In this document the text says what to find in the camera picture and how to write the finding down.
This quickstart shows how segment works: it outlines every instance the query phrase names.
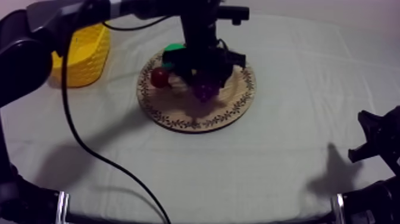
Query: table surface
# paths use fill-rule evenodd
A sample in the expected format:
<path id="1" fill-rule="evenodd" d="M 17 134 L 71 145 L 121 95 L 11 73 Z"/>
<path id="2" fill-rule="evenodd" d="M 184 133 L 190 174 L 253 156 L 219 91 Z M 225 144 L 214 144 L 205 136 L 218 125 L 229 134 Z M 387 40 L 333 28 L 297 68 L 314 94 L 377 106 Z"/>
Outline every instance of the table surface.
<path id="1" fill-rule="evenodd" d="M 115 26 L 148 21 L 125 17 Z M 380 158 L 351 164 L 365 139 L 357 113 L 400 104 L 400 41 L 365 30 L 252 14 L 218 37 L 246 54 L 257 93 L 222 130 L 165 130 L 139 108 L 136 81 L 146 61 L 183 42 L 178 18 L 139 32 L 112 32 L 102 77 L 69 91 L 84 141 L 141 178 L 174 223 L 252 223 L 324 213 L 329 197 L 393 174 Z M 61 92 L 47 83 L 2 108 L 12 162 L 29 181 L 72 194 L 71 211 L 160 222 L 148 195 L 92 158 L 72 138 Z"/>

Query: yellow basket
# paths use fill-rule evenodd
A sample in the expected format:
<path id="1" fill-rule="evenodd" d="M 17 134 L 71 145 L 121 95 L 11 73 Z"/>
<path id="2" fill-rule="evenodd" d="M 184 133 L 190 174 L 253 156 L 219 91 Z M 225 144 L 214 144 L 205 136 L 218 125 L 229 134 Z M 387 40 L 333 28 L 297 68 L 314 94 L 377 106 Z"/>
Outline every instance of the yellow basket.
<path id="1" fill-rule="evenodd" d="M 110 31 L 101 24 L 74 33 L 68 55 L 68 87 L 81 87 L 98 80 L 110 49 Z M 62 58 L 55 52 L 52 77 L 61 83 Z"/>

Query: red ball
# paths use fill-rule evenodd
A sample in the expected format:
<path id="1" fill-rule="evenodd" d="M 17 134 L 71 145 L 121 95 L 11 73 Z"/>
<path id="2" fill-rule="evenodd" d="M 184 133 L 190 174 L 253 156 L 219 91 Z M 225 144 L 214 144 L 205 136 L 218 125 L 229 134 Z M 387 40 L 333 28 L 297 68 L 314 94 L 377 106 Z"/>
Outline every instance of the red ball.
<path id="1" fill-rule="evenodd" d="M 162 68 L 157 67 L 151 71 L 150 82 L 156 88 L 164 88 L 169 86 L 168 78 L 170 77 L 170 73 Z"/>

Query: wooden plate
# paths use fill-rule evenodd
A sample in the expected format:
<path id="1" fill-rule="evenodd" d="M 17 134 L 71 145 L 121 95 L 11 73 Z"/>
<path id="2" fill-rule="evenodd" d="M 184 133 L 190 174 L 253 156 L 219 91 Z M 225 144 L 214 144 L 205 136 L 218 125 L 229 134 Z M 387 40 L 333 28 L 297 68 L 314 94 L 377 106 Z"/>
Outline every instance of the wooden plate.
<path id="1" fill-rule="evenodd" d="M 245 69 L 235 66 L 219 96 L 201 103 L 174 74 L 169 79 L 172 89 L 151 85 L 151 71 L 161 66 L 161 60 L 162 52 L 144 66 L 137 81 L 137 98 L 147 115 L 167 129 L 186 133 L 221 129 L 240 118 L 254 99 L 256 83 L 249 65 Z"/>

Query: black wire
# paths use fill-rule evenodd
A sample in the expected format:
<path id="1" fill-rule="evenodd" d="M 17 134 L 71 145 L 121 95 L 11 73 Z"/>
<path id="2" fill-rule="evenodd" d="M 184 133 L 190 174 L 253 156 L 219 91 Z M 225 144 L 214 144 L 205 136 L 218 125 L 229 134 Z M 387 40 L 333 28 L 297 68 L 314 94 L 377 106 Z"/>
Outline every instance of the black wire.
<path id="1" fill-rule="evenodd" d="M 159 20 L 156 20 L 156 21 L 154 21 L 154 22 L 152 22 L 152 23 L 149 23 L 149 24 L 146 24 L 146 25 L 144 25 L 144 26 L 138 26 L 138 27 L 132 27 L 132 28 L 114 27 L 114 26 L 110 26 L 109 24 L 106 24 L 105 22 L 102 22 L 102 24 L 103 24 L 103 26 L 109 28 L 110 30 L 116 30 L 116 31 L 136 31 L 136 30 L 141 30 L 141 29 L 144 29 L 144 28 L 147 28 L 147 27 L 154 26 L 154 25 L 156 25 L 157 23 L 160 23 L 160 22 L 162 22 L 162 21 L 164 21 L 164 20 L 166 20 L 166 19 L 168 19 L 168 18 L 171 18 L 171 17 L 172 17 L 171 15 L 165 16 L 165 17 L 163 17 L 163 18 L 161 18 L 161 19 L 159 19 Z"/>
<path id="2" fill-rule="evenodd" d="M 62 58 L 62 67 L 61 67 L 61 93 L 62 93 L 62 104 L 64 106 L 64 112 L 65 112 L 65 118 L 67 119 L 67 123 L 71 129 L 72 135 L 74 136 L 75 140 L 78 142 L 78 144 L 86 151 L 88 152 L 90 155 L 98 158 L 99 160 L 108 163 L 109 165 L 115 167 L 116 169 L 122 171 L 123 173 L 125 173 L 126 175 L 128 175 L 129 177 L 131 177 L 134 181 L 136 181 L 149 195 L 150 197 L 154 200 L 154 202 L 156 203 L 156 205 L 158 206 L 158 208 L 161 210 L 161 213 L 164 215 L 165 217 L 165 221 L 167 224 L 171 224 L 170 218 L 168 217 L 167 212 L 165 212 L 164 207 L 161 205 L 161 203 L 158 201 L 157 197 L 150 191 L 150 189 L 139 179 L 137 178 L 134 174 L 130 173 L 127 169 L 123 168 L 122 166 L 120 166 L 119 164 L 97 154 L 96 152 L 94 152 L 93 150 L 91 150 L 80 138 L 74 122 L 72 120 L 72 116 L 71 116 L 71 111 L 70 111 L 70 106 L 68 103 L 68 94 L 67 94 L 67 62 L 68 62 L 68 52 L 69 52 L 69 48 L 70 48 L 70 44 L 71 44 L 71 40 L 72 40 L 72 35 L 73 32 L 76 28 L 76 24 L 81 16 L 81 13 L 83 13 L 83 11 L 90 5 L 90 3 L 93 0 L 87 0 L 85 1 L 82 6 L 79 9 L 79 12 L 77 13 L 77 15 L 74 18 L 74 21 L 72 23 L 72 27 L 70 30 L 70 34 L 67 38 L 67 42 L 65 44 L 65 49 L 63 51 L 64 56 Z"/>

